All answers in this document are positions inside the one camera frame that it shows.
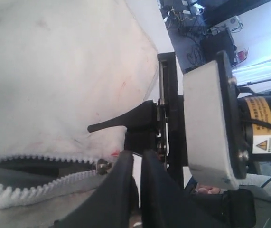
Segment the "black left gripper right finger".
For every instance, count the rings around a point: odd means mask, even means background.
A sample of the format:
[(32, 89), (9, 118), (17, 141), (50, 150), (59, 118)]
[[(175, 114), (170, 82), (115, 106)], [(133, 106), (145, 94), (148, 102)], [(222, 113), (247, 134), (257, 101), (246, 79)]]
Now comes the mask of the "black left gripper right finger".
[(141, 214), (144, 228), (224, 228), (222, 197), (186, 194), (165, 171), (154, 151), (141, 163)]

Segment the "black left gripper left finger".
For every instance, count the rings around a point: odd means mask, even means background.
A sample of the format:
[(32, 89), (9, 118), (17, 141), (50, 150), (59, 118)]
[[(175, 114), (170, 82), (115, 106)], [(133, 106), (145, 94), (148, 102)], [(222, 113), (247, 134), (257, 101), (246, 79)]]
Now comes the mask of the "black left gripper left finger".
[(133, 178), (133, 155), (123, 151), (102, 184), (55, 228), (128, 228), (131, 213), (139, 208)]

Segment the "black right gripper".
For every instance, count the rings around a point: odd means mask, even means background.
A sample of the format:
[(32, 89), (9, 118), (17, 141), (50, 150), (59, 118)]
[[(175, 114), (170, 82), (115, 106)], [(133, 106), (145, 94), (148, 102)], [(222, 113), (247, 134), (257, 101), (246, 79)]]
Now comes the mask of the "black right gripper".
[(183, 188), (183, 168), (187, 165), (183, 97), (178, 94), (177, 61), (174, 52), (160, 53), (159, 99), (148, 100), (113, 119), (87, 127), (92, 133), (109, 127), (125, 126), (129, 131), (156, 129), (154, 132), (127, 132), (124, 149), (134, 153), (153, 150), (170, 177)]

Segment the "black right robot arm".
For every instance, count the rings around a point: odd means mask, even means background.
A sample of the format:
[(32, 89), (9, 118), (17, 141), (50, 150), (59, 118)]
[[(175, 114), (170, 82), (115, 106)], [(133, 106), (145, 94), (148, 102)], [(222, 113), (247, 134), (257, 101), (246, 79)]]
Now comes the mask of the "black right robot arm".
[(179, 186), (188, 167), (199, 183), (234, 190), (249, 164), (271, 162), (271, 95), (238, 86), (224, 51), (183, 75), (182, 94), (175, 53), (157, 59), (159, 100), (90, 125), (89, 132), (125, 126), (125, 148), (155, 150)]

